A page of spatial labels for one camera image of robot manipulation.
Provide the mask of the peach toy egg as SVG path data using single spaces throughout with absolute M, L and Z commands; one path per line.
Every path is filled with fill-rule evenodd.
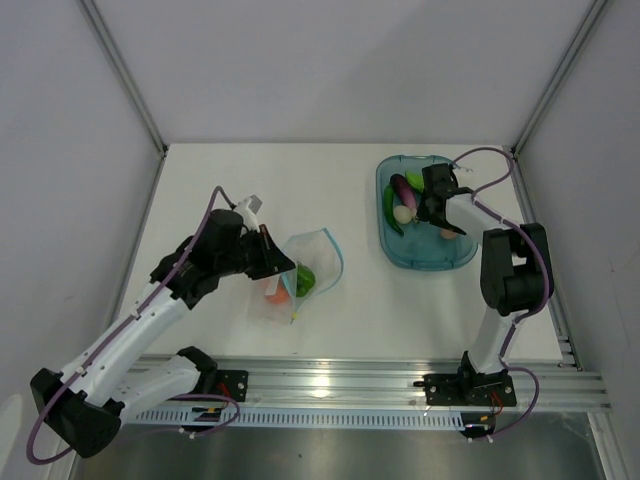
M 440 234 L 444 239 L 447 239 L 447 240 L 454 239 L 457 236 L 456 232 L 453 232 L 450 230 L 441 230 Z

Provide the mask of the white toy onion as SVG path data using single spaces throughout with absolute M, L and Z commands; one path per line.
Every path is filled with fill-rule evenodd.
M 413 220 L 412 211 L 404 205 L 397 205 L 393 208 L 393 217 L 401 225 L 409 224 Z

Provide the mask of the orange toy pumpkin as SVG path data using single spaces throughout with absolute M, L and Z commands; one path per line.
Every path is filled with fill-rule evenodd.
M 272 305 L 281 305 L 289 302 L 290 295 L 287 289 L 279 283 L 272 294 L 265 295 L 265 300 Z

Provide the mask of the green toy bell pepper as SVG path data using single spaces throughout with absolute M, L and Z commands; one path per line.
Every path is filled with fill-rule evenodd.
M 315 273 L 302 263 L 297 264 L 295 297 L 304 298 L 316 285 Z

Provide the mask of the clear zip bag blue zipper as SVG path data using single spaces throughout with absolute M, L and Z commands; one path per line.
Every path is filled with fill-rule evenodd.
M 343 275 L 344 257 L 336 239 L 327 228 L 291 236 L 282 246 L 282 251 L 296 263 L 296 267 L 289 272 L 256 282 L 247 311 L 251 321 L 294 323 L 306 304 L 334 287 Z M 309 267 L 316 276 L 315 287 L 304 298 L 295 297 L 298 263 Z M 272 305 L 265 300 L 265 295 L 272 294 L 279 283 L 287 289 L 290 300 L 286 304 Z

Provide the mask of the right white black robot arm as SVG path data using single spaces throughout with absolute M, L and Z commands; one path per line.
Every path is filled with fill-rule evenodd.
M 472 189 L 458 184 L 451 165 L 425 167 L 422 176 L 418 219 L 478 243 L 486 304 L 476 339 L 457 372 L 424 377 L 427 403 L 482 406 L 496 394 L 513 406 L 506 358 L 521 324 L 542 310 L 553 293 L 546 231 L 538 223 L 516 224 L 481 204 Z

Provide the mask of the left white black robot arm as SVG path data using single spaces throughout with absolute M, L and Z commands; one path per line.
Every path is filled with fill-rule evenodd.
M 179 350 L 141 375 L 129 370 L 170 326 L 191 312 L 221 279 L 244 274 L 262 280 L 296 264 L 274 243 L 265 225 L 248 226 L 232 210 L 205 215 L 195 234 L 152 271 L 143 295 L 87 350 L 62 370 L 40 369 L 30 388 L 47 425 L 82 458 L 105 449 L 121 427 L 167 400 L 235 404 L 218 386 L 218 364 L 197 347 Z

